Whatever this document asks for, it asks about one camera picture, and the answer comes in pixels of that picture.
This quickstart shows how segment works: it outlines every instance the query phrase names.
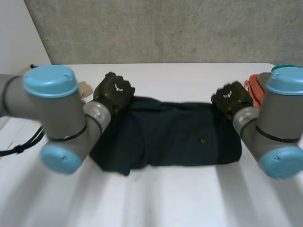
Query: dark green cloth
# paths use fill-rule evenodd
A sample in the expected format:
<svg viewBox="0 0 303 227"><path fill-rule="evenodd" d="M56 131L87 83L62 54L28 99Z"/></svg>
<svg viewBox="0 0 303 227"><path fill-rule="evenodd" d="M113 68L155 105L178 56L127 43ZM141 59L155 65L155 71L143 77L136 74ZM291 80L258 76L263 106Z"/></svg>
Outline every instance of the dark green cloth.
<svg viewBox="0 0 303 227"><path fill-rule="evenodd" d="M134 97L112 118L90 153L105 171L128 175L152 166L206 166L238 161L241 140L209 103L163 103Z"/></svg>

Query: teal object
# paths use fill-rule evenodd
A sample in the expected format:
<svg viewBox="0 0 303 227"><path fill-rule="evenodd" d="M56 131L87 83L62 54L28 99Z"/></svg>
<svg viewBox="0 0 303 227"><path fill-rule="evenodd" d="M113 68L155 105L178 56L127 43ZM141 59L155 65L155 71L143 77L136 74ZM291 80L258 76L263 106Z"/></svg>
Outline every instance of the teal object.
<svg viewBox="0 0 303 227"><path fill-rule="evenodd" d="M83 160L69 149L53 144L47 144L41 149L40 158L48 168L65 175L75 173L83 163Z"/></svg>
<svg viewBox="0 0 303 227"><path fill-rule="evenodd" d="M63 65L45 65L28 71L23 87L32 95L43 98L61 98L78 90L73 71Z"/></svg>
<svg viewBox="0 0 303 227"><path fill-rule="evenodd" d="M281 66L275 68L266 85L268 91L285 96L303 95L303 67Z"/></svg>
<svg viewBox="0 0 303 227"><path fill-rule="evenodd" d="M302 68L301 66L297 66L297 65L277 65L275 67L273 67L271 69L271 71L274 71L276 69L279 69L279 68L287 68L287 67L298 67L298 68Z"/></svg>
<svg viewBox="0 0 303 227"><path fill-rule="evenodd" d="M299 147L277 148L266 153L258 165L272 178L289 178L303 169L303 150Z"/></svg>

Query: table surface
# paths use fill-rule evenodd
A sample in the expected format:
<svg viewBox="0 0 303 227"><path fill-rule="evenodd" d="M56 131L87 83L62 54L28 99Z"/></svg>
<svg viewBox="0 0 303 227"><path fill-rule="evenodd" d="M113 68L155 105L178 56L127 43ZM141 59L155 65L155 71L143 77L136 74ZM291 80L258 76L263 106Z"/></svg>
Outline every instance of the table surface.
<svg viewBox="0 0 303 227"><path fill-rule="evenodd" d="M244 82L271 64L69 65L93 88L109 71L136 95L162 101L210 102L224 84ZM11 119L0 149L29 139L34 121ZM128 177L103 172L88 157L71 176L46 169L38 155L46 139L0 160L1 227L302 227L303 174L273 180L243 145L238 163L147 167Z"/></svg>

